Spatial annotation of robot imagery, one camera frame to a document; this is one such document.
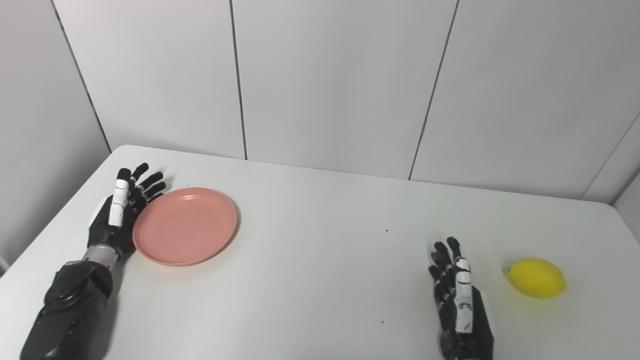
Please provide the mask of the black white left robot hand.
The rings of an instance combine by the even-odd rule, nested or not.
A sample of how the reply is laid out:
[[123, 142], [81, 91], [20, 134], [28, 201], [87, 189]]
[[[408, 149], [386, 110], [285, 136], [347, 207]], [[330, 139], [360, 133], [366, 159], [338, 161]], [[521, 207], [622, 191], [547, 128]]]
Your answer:
[[160, 198], [167, 187], [162, 171], [142, 179], [149, 169], [147, 162], [134, 170], [119, 169], [113, 193], [105, 199], [89, 226], [89, 247], [108, 246], [119, 256], [128, 256], [135, 251], [134, 225], [142, 211]]

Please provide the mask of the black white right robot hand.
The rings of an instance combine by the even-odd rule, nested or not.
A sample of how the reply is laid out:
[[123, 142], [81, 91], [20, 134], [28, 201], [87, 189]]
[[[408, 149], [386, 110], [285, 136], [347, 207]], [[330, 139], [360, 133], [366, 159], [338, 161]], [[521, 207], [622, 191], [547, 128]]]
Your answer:
[[489, 312], [483, 293], [473, 284], [460, 242], [453, 236], [437, 241], [430, 259], [441, 355], [446, 360], [493, 360], [495, 338]]

